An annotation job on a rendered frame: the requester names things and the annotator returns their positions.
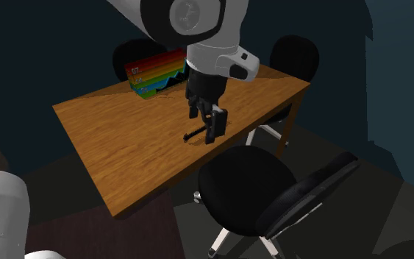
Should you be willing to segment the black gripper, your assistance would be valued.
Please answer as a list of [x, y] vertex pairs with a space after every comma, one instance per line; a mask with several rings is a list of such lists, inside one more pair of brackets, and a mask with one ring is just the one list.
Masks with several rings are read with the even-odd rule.
[[189, 105], [189, 118], [196, 118], [200, 110], [207, 131], [206, 144], [213, 143], [217, 137], [225, 135], [228, 111], [222, 110], [217, 105], [226, 90], [226, 83], [226, 77], [204, 74], [193, 68], [189, 70], [185, 91], [185, 98]]

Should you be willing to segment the black office chair white legs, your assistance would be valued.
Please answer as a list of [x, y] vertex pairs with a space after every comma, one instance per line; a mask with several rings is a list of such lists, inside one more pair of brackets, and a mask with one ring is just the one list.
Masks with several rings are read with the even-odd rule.
[[[319, 52], [316, 45], [306, 38], [298, 35], [286, 35], [281, 37], [272, 48], [269, 60], [270, 68], [281, 71], [292, 77], [311, 82], [319, 66]], [[281, 134], [269, 126], [269, 124], [281, 122], [289, 115], [289, 104], [275, 116], [260, 125], [270, 135], [280, 140]], [[250, 146], [256, 130], [253, 129], [247, 136], [246, 146]]]
[[273, 259], [284, 259], [273, 240], [320, 207], [359, 166], [356, 156], [343, 152], [298, 181], [282, 161], [256, 146], [217, 155], [200, 168], [194, 194], [222, 227], [209, 259], [218, 259], [230, 233], [258, 237]]

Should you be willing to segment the dark red rug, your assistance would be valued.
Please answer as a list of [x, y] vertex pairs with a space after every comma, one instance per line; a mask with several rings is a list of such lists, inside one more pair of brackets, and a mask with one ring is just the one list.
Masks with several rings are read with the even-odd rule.
[[102, 205], [30, 226], [26, 252], [51, 250], [66, 259], [185, 259], [169, 192], [126, 218]]

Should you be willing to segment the wooden table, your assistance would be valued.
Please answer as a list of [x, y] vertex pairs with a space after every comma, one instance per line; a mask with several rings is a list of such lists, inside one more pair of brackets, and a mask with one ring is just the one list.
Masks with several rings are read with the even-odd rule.
[[220, 98], [228, 111], [225, 135], [185, 141], [200, 118], [189, 118], [185, 85], [147, 99], [125, 82], [56, 104], [68, 134], [110, 214], [120, 218], [146, 197], [175, 185], [284, 107], [297, 110], [309, 85], [265, 65], [252, 82], [228, 81]]

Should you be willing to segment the thin black ridged tool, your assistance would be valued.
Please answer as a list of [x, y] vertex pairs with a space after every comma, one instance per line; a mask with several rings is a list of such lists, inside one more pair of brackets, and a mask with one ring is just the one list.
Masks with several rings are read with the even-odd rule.
[[206, 126], [204, 125], [204, 126], [202, 126], [202, 127], [199, 127], [198, 129], [195, 129], [194, 131], [192, 131], [192, 132], [189, 132], [189, 133], [185, 133], [184, 134], [184, 136], [183, 136], [183, 141], [186, 143], [189, 139], [191, 139], [193, 136], [195, 136], [195, 135], [198, 135], [199, 133], [201, 133], [201, 132], [203, 132], [203, 131], [205, 131], [206, 130]]

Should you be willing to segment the rainbow striped box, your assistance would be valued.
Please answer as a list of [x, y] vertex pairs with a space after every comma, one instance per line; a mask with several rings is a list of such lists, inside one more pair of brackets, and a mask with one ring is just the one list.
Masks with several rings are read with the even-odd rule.
[[189, 68], [186, 51], [178, 48], [124, 66], [131, 89], [143, 99], [184, 82]]

